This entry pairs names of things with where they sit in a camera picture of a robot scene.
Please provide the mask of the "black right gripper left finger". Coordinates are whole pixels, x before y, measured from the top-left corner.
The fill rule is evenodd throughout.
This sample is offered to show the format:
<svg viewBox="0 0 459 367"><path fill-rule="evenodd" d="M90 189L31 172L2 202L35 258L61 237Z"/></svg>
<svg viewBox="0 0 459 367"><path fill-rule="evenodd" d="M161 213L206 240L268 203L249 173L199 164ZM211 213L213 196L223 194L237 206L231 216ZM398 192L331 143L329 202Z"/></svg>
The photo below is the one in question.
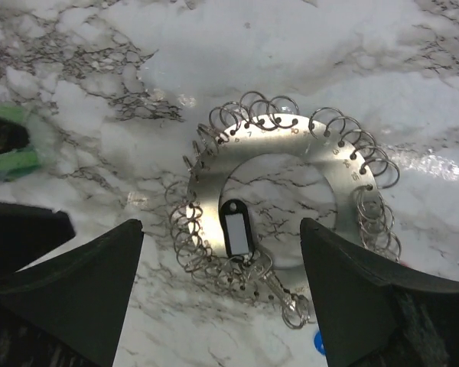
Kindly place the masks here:
<svg viewBox="0 0 459 367"><path fill-rule="evenodd" d="M0 278L0 366L111 366L143 237L129 219Z"/></svg>

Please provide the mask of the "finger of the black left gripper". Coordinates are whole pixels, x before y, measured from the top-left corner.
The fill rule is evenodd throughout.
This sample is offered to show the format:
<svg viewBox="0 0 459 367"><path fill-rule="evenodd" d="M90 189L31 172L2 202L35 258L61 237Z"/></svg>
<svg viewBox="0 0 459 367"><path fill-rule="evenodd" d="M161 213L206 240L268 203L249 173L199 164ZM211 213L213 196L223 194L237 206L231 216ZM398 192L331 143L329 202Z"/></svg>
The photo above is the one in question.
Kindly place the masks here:
<svg viewBox="0 0 459 367"><path fill-rule="evenodd" d="M0 105L0 182L17 180L41 167L29 129L30 115L23 106Z"/></svg>

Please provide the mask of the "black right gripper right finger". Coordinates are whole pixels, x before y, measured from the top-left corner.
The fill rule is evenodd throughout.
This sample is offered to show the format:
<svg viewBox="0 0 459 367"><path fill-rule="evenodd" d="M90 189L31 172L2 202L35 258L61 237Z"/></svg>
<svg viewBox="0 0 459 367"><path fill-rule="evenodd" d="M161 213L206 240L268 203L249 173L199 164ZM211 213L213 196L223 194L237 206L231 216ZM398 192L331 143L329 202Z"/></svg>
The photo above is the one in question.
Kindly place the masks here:
<svg viewBox="0 0 459 367"><path fill-rule="evenodd" d="M459 282L395 263L320 223L301 253L330 366L459 366Z"/></svg>

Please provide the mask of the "steel key ring organiser disc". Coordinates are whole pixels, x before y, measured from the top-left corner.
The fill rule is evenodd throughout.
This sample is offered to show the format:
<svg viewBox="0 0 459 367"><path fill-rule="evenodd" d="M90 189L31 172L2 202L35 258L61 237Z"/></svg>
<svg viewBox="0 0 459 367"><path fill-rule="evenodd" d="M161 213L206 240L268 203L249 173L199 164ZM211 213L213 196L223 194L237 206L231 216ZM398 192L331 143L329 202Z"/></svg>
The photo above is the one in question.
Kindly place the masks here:
<svg viewBox="0 0 459 367"><path fill-rule="evenodd" d="M288 96L250 91L209 111L197 126L189 176L167 188L168 228L177 263L217 294L248 303L278 299L247 280L247 268L266 252L282 285L310 302L298 248L298 224L310 216L335 234L398 261L402 244L382 192L400 170L375 136L355 118L324 106L301 111ZM226 254L219 211L231 199L248 209L255 251Z"/></svg>

